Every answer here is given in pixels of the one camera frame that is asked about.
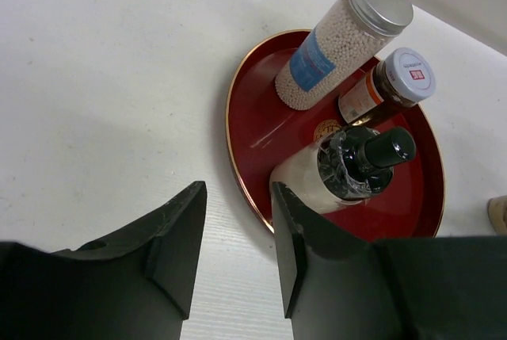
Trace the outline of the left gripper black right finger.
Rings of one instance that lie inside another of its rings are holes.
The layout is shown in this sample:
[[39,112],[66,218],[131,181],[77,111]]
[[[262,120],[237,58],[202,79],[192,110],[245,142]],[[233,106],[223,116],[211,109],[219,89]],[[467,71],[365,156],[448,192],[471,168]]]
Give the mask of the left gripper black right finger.
[[284,315],[296,339],[503,339],[503,236],[364,241],[272,187]]

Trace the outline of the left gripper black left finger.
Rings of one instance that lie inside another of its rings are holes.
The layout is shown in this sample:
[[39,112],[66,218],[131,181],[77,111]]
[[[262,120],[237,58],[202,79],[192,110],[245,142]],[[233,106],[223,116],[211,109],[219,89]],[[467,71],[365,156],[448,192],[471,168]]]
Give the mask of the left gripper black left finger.
[[4,339],[177,339],[189,317],[207,188],[77,250],[1,244]]

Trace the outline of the black cap white bottle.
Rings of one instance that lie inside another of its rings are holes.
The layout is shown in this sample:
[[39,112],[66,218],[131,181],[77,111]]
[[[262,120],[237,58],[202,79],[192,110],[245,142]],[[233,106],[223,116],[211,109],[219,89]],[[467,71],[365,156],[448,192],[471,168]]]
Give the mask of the black cap white bottle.
[[323,215],[381,194],[391,183],[394,167],[416,154],[414,138],[402,127],[378,132],[352,126],[285,159],[270,181],[285,184],[308,208]]

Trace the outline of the purple lid pepper jar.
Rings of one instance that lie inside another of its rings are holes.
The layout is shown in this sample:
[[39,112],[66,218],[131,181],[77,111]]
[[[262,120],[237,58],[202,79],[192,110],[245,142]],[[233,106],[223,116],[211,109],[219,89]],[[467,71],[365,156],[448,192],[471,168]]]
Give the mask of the purple lid pepper jar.
[[411,48],[397,48],[340,95],[337,107],[346,124],[374,128],[435,91],[436,77],[426,59]]

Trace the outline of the silver lid clear spice bottle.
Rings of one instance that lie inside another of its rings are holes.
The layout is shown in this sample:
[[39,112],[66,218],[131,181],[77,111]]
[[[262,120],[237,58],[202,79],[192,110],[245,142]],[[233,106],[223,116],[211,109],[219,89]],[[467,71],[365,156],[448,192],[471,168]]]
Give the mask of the silver lid clear spice bottle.
[[308,110],[412,22],[410,0],[337,0],[275,77],[288,107]]

